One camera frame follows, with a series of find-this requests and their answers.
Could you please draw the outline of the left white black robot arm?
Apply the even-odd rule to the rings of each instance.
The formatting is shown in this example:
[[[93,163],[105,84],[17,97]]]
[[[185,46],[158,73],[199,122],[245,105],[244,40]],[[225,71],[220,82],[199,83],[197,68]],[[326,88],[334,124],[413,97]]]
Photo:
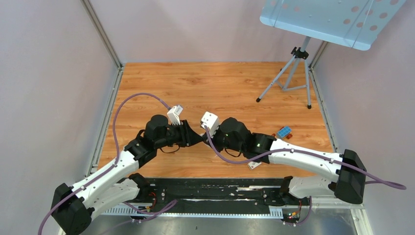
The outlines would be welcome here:
[[[205,114],[201,120],[203,135],[197,134],[187,120],[154,115],[145,129],[117,156],[96,173],[69,186],[59,185],[53,195],[50,215],[67,235],[80,235],[104,211],[128,200],[145,202],[150,196],[146,180],[138,173],[158,150],[176,145],[190,147],[211,142],[217,130],[216,118]]]

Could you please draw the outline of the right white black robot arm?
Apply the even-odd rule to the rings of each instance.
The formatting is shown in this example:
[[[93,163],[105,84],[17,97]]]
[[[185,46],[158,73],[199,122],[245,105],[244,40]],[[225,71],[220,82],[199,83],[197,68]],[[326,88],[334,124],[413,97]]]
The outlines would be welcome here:
[[[200,123],[206,131],[206,143],[216,153],[233,150],[247,163],[290,165],[313,172],[313,177],[284,177],[279,197],[285,204],[309,196],[336,197],[351,204],[363,202],[367,169],[353,150],[327,153],[300,147],[272,135],[252,133],[232,117],[219,122],[217,116],[207,114]]]

